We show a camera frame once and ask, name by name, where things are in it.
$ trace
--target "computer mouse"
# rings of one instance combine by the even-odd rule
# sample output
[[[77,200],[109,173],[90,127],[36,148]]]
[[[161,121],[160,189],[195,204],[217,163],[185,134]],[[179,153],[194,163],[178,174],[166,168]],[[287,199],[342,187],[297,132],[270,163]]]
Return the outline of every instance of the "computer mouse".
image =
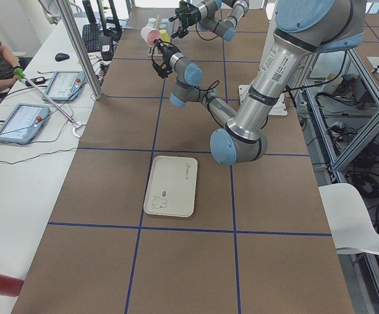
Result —
[[[70,58],[70,55],[68,54],[64,54],[62,52],[59,52],[58,54],[55,55],[54,59],[59,62],[59,61],[63,61],[63,60],[66,60],[66,59],[69,59]]]

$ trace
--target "pink cup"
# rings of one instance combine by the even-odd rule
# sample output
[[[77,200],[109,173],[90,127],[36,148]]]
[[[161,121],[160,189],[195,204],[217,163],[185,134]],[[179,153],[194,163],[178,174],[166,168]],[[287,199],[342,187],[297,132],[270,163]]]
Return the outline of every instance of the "pink cup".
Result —
[[[161,38],[161,33],[156,28],[149,26],[144,26],[140,31],[140,35],[149,46],[154,46],[155,41]]]

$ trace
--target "white tray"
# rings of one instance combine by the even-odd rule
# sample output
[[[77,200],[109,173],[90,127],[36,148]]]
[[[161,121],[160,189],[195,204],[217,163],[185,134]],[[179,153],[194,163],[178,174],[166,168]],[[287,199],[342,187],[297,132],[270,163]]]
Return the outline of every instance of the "white tray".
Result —
[[[157,156],[150,172],[143,209],[151,215],[189,217],[194,212],[197,160]]]

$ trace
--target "tablet screen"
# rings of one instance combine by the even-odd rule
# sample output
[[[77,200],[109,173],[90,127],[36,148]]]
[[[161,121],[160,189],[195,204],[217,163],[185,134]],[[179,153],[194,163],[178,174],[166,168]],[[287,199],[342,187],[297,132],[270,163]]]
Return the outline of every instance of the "tablet screen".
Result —
[[[50,98],[69,98],[73,86],[76,84],[77,72],[60,72],[53,78],[50,90],[47,95]]]
[[[1,130],[0,135],[11,139],[23,139],[29,131],[29,127],[37,122],[36,117],[41,111],[42,107],[19,106],[7,125]]]

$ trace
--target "keyboard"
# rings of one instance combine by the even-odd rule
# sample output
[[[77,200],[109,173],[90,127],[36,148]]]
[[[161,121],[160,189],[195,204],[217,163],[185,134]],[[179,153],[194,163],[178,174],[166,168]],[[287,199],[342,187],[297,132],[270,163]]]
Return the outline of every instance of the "keyboard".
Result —
[[[82,40],[87,52],[99,51],[99,24],[85,24],[82,28]]]

